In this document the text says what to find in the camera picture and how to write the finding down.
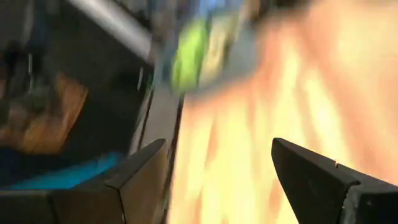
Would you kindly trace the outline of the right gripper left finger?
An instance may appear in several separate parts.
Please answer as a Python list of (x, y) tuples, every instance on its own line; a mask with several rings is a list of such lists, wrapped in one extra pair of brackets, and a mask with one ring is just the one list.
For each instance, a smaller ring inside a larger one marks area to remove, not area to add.
[(71, 189), (0, 190), (0, 224), (155, 224), (168, 163), (157, 139)]

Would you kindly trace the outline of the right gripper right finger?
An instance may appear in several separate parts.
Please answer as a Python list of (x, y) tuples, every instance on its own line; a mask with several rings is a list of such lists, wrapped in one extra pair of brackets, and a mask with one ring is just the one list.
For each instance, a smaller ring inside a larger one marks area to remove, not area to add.
[(299, 224), (398, 224), (398, 186), (282, 138), (272, 161)]

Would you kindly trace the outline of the pale green microfiber towel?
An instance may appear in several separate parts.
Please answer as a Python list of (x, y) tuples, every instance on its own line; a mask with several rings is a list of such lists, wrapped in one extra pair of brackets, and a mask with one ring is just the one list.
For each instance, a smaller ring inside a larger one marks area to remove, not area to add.
[(237, 23), (237, 16), (224, 15), (212, 18), (207, 50), (199, 76), (200, 86), (205, 86), (220, 75), (229, 47), (236, 38)]

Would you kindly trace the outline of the silver aluminium rail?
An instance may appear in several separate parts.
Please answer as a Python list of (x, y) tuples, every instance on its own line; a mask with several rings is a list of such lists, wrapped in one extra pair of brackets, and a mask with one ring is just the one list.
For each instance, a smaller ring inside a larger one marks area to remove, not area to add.
[(129, 154), (134, 154), (156, 139), (165, 139), (170, 146), (177, 120), (179, 99), (167, 87), (148, 92), (140, 108)]

